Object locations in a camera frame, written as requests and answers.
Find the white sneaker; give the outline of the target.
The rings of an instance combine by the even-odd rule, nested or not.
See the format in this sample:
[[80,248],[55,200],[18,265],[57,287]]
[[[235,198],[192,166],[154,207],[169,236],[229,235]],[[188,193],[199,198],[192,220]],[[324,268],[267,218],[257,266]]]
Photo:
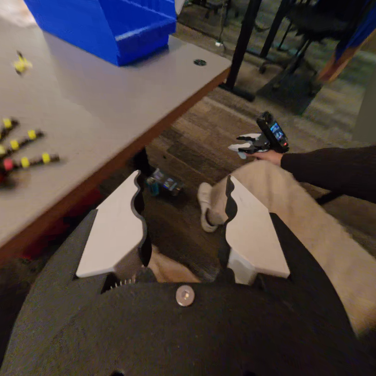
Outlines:
[[213,233],[218,228],[208,220],[208,214],[211,210],[211,191],[212,186],[206,182],[199,185],[197,191],[197,201],[200,206],[200,225],[206,233]]

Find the black yellow lego spider model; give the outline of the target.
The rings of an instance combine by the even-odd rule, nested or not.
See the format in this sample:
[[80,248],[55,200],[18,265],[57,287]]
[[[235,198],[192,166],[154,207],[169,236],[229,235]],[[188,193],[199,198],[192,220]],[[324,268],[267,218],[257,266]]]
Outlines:
[[13,158],[13,155],[32,143],[42,139],[45,133],[41,130],[31,129],[27,131],[27,135],[23,139],[13,139],[9,141],[9,145],[5,146],[2,142],[14,131],[20,122],[13,118],[2,118],[0,128],[0,188],[13,188],[16,183],[12,178],[12,174],[20,171],[29,170],[31,168],[47,166],[60,162],[58,154],[43,153],[36,158],[22,157],[19,160]]

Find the black office chair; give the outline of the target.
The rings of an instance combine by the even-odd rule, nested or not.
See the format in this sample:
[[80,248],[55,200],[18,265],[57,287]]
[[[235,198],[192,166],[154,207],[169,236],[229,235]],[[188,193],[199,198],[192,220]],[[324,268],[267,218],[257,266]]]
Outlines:
[[348,4],[335,3],[336,1],[324,1],[319,5],[319,1],[299,1],[288,6],[286,18],[289,26],[285,36],[293,29],[295,36],[300,36],[301,41],[294,56],[283,66],[280,77],[273,83],[273,91],[280,89],[283,80],[291,77],[302,65],[306,65],[313,73],[308,82],[308,95],[314,96],[321,89],[317,70],[305,59],[308,47],[313,42],[321,44],[324,39],[340,40],[354,23],[351,15],[342,13],[343,10],[347,12]]

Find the person's right hand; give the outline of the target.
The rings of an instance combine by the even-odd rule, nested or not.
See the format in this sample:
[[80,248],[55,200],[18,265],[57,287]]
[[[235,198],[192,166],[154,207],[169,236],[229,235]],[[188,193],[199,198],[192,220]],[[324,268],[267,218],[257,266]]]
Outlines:
[[275,166],[281,166],[281,160],[284,156],[283,153],[278,153],[274,150],[268,150],[266,152],[256,152],[251,155],[252,157],[256,158],[257,160],[267,161],[272,163]]

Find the blue plastic bin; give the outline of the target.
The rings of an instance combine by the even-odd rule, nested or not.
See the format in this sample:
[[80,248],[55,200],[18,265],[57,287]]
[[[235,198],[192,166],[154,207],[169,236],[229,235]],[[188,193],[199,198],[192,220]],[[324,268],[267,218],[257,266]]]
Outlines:
[[176,31],[170,0],[26,0],[37,25],[116,66],[164,49]]

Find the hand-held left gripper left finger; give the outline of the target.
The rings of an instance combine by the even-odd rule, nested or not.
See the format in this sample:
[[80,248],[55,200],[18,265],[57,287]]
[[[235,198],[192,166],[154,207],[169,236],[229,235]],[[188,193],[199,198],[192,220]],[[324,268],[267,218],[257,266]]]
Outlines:
[[113,273],[132,278],[147,267],[152,244],[144,209],[141,172],[134,171],[96,209],[89,237],[76,270],[78,278]]

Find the person's beige trouser leg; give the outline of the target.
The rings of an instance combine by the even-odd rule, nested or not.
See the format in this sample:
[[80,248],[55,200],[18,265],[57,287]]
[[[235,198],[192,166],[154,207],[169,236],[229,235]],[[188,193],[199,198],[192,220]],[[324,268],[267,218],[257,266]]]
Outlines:
[[254,161],[231,173],[279,216],[322,267],[356,333],[375,327],[376,261],[293,176],[270,162]]
[[160,283],[200,283],[200,279],[186,266],[161,253],[152,252],[148,264]]

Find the black desk leg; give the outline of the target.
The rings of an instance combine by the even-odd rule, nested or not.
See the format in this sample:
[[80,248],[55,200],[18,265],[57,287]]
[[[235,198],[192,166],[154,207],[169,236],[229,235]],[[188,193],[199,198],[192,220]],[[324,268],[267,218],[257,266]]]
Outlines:
[[242,22],[239,38],[232,57],[232,64],[227,80],[219,85],[219,87],[230,92],[246,101],[253,102],[255,95],[235,86],[237,77],[247,51],[247,46],[253,32],[257,14],[261,5],[261,0],[250,0]]

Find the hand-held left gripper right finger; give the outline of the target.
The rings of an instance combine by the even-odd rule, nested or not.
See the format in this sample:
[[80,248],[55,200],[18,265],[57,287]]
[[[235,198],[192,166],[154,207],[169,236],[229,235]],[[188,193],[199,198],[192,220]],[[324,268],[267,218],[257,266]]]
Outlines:
[[252,285],[258,274],[287,279],[290,270],[269,210],[234,176],[226,182],[221,266],[235,283]]

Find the black teal device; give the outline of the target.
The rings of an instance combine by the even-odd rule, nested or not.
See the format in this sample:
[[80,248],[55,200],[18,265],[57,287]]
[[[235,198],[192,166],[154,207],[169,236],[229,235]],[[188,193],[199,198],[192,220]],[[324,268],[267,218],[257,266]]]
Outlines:
[[177,196],[184,188],[184,183],[166,174],[160,168],[156,168],[155,171],[146,178],[145,184],[151,196],[156,197],[159,195],[171,195]]

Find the yellow tan lego piece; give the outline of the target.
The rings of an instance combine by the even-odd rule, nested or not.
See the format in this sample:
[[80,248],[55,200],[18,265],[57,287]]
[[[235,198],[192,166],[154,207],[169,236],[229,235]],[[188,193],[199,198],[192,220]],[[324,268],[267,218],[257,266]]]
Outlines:
[[23,76],[33,68],[33,65],[23,56],[20,51],[17,51],[16,54],[17,59],[12,63],[12,66],[18,76]]

